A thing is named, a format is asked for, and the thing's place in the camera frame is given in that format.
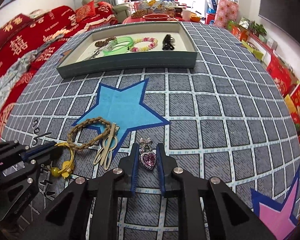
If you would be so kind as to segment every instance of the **tray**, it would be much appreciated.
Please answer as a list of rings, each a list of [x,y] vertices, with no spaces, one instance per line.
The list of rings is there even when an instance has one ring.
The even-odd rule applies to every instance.
[[[175,50],[163,51],[162,41],[166,34],[175,38]],[[158,46],[145,52],[126,52],[119,55],[104,56],[103,52],[96,58],[84,60],[95,50],[95,42],[109,37],[130,36],[133,39],[153,37],[158,40]],[[140,22],[116,25],[95,30],[80,42],[57,65],[62,78],[87,75],[91,73],[135,69],[135,68],[194,68],[197,49],[188,31],[180,22]]]

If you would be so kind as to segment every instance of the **pink heart gemstone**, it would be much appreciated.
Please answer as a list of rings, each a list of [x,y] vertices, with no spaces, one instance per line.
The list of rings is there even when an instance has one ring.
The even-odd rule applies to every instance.
[[[153,153],[149,153],[147,155],[144,155],[143,156],[143,160],[144,162],[150,166],[150,167],[154,167],[155,165],[155,157],[154,157],[154,154]]]

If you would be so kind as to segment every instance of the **heart pendant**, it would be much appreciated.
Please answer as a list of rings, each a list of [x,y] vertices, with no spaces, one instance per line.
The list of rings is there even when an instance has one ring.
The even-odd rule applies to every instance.
[[[140,155],[140,162],[147,170],[153,170],[156,161],[157,161],[157,156],[153,151],[142,153]]]

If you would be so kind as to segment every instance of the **green bangle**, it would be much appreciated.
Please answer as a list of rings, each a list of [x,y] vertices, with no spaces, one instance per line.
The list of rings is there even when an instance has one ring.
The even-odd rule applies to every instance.
[[[115,47],[118,44],[123,42],[128,42],[128,44],[123,45],[119,48]],[[102,51],[105,56],[118,55],[118,54],[124,54],[128,52],[132,47],[133,47],[133,39],[131,37],[120,37],[108,43]]]

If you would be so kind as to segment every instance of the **metal screw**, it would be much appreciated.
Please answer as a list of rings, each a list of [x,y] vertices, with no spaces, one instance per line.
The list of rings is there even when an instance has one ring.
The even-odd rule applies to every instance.
[[[76,182],[76,184],[82,184],[82,183],[84,183],[86,180],[85,180],[85,178],[83,178],[83,177],[77,177],[76,179],[75,179],[75,182]]]
[[[112,170],[112,172],[113,172],[114,174],[120,174],[120,173],[123,172],[123,170],[122,170],[121,168],[114,168],[114,169]]]
[[[220,183],[220,179],[218,177],[212,177],[210,179],[212,184],[219,184]]]
[[[173,169],[173,171],[174,171],[174,173],[176,173],[176,174],[181,174],[181,173],[183,173],[183,168],[175,167],[175,168]]]

